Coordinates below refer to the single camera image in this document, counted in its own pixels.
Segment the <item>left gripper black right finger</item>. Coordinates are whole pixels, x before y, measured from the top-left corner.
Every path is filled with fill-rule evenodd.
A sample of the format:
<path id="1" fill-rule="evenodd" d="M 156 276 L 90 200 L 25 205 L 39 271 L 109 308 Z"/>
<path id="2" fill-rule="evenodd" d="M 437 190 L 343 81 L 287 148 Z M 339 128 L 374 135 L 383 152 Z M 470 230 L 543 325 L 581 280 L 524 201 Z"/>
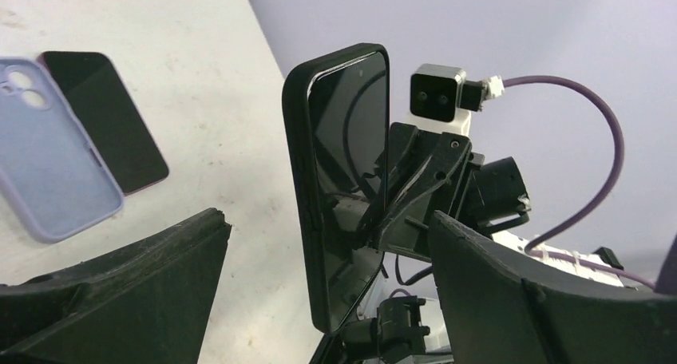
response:
<path id="1" fill-rule="evenodd" d="M 436 212 L 428 232 L 457 363 L 673 363 L 676 299 L 543 264 Z"/>

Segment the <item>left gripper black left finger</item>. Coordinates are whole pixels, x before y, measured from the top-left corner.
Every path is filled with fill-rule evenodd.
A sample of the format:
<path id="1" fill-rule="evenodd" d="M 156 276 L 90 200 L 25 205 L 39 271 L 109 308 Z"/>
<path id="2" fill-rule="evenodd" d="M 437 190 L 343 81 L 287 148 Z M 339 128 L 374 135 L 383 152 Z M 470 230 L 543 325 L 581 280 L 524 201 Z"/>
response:
<path id="1" fill-rule="evenodd" d="M 231 230 L 209 208 L 72 267 L 2 285 L 2 362 L 197 362 Z"/>

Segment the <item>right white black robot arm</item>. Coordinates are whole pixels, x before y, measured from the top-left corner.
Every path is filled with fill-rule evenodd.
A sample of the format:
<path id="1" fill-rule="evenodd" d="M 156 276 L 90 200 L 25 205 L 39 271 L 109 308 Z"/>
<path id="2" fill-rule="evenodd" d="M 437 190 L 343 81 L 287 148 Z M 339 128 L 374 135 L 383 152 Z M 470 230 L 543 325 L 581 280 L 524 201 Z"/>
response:
<path id="1" fill-rule="evenodd" d="M 532 211 L 529 222 L 511 227 L 510 232 L 526 240 L 543 235 L 579 211 L 604 184 L 613 161 L 612 135 L 601 119 L 581 124 L 548 121 L 533 131 L 518 130 L 515 121 L 446 124 L 401 118 L 400 123 L 417 130 L 417 146 L 406 164 L 410 175 L 417 172 L 442 133 L 467 140 L 486 163 L 515 157 L 529 189 Z M 666 197 L 651 184 L 651 142 L 645 132 L 641 125 L 627 125 L 624 170 L 616 187 L 598 208 L 551 238 L 549 244 L 581 254 L 609 247 L 628 271 L 654 281 L 674 230 L 664 210 L 651 209 L 653 200 L 662 204 Z"/>

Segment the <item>clear lilac phone case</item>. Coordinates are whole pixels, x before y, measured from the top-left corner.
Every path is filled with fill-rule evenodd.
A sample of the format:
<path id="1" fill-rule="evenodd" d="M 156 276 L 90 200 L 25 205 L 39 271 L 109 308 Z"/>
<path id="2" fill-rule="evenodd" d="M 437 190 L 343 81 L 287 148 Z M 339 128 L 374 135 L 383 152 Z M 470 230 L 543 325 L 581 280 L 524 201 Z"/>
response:
<path id="1" fill-rule="evenodd" d="M 119 212 L 123 193 L 46 69 L 1 59 L 1 192 L 26 230 L 58 243 Z"/>

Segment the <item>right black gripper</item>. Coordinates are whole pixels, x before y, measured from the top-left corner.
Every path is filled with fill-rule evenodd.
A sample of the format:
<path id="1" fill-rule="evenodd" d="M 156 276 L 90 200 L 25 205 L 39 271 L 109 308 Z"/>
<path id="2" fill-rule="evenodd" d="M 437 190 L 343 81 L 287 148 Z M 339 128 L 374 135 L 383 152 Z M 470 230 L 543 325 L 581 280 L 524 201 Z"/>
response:
<path id="1" fill-rule="evenodd" d="M 461 214 L 481 158 L 473 155 L 467 136 L 398 122 L 390 126 L 387 151 L 389 203 L 366 246 L 429 262 L 430 217 L 436 211 Z"/>

